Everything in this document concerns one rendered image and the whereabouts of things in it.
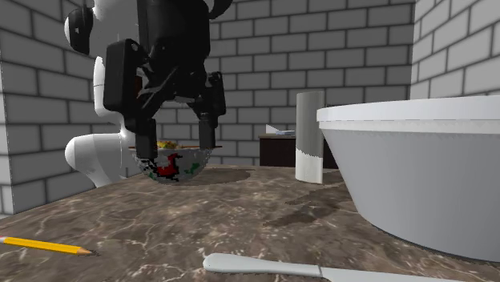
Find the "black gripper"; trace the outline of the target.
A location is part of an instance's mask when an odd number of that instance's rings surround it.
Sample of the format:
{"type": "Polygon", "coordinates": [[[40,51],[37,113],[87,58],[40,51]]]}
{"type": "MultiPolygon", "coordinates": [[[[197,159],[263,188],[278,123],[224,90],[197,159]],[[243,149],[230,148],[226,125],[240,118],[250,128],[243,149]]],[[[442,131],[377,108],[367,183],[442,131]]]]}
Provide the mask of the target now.
{"type": "Polygon", "coordinates": [[[188,103],[199,120],[200,148],[215,148],[226,100],[222,73],[207,74],[204,68],[210,53],[208,5],[204,0],[137,0],[137,8],[146,51],[129,38],[107,47],[104,107],[123,116],[141,159],[158,156],[153,116],[165,100],[188,103]],[[141,91],[135,84],[139,68],[148,79],[141,91]]]}

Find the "rooster pattern bowl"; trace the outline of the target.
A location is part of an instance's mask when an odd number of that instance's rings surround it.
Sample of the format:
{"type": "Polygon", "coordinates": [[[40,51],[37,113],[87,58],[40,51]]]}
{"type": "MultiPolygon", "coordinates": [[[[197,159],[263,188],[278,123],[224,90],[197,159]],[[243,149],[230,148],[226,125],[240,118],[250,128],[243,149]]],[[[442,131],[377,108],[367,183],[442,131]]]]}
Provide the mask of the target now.
{"type": "Polygon", "coordinates": [[[137,156],[135,147],[129,147],[129,152],[142,173],[161,184],[183,182],[194,178],[205,168],[213,150],[214,148],[203,149],[199,146],[180,144],[176,149],[157,147],[158,156],[151,160],[141,159],[137,156]]]}

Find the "dark brown cabinet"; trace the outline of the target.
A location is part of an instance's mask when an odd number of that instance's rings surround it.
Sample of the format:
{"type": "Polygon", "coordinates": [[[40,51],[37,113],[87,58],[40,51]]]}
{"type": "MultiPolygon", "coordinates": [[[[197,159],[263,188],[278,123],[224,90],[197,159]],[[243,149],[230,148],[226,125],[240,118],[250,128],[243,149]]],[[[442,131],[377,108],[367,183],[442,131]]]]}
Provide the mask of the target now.
{"type": "Polygon", "coordinates": [[[324,136],[317,127],[311,129],[299,127],[295,131],[279,131],[267,125],[265,133],[260,135],[260,166],[295,167],[296,150],[306,156],[317,156],[323,160],[323,168],[337,169],[337,163],[324,136]]]}

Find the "grey and white cylinder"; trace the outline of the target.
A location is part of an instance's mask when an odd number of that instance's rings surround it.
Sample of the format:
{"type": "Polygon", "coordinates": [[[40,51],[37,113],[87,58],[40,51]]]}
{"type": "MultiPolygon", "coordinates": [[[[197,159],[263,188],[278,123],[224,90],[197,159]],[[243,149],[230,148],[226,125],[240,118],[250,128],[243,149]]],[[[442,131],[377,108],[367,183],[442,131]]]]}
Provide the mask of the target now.
{"type": "Polygon", "coordinates": [[[323,183],[324,136],[317,122],[317,111],[325,105],[323,91],[296,95],[295,177],[306,183],[323,183]]]}

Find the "yellow pencil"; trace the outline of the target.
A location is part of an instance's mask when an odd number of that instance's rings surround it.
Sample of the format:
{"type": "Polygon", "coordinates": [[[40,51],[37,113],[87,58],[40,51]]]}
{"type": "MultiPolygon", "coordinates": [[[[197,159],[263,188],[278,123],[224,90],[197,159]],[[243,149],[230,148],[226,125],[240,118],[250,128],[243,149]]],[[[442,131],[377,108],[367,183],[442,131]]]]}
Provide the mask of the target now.
{"type": "Polygon", "coordinates": [[[88,249],[85,249],[85,248],[79,247],[79,246],[67,245],[67,244],[57,244],[57,243],[51,243],[51,242],[45,242],[45,241],[39,241],[39,240],[21,239],[21,238],[10,237],[10,236],[0,236],[0,243],[1,244],[9,244],[9,245],[17,246],[17,247],[35,248],[35,249],[46,250],[46,251],[51,251],[51,252],[61,252],[61,253],[77,255],[77,256],[87,256],[87,255],[94,254],[93,251],[90,251],[88,249]]]}

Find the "large white bowl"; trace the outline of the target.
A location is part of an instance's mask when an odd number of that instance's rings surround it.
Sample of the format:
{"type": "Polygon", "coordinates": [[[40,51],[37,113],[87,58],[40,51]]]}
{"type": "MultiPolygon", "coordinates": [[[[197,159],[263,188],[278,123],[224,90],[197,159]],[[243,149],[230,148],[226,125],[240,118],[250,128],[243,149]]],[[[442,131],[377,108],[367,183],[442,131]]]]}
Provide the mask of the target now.
{"type": "Polygon", "coordinates": [[[500,262],[500,96],[327,107],[317,121],[372,225],[500,262]]]}

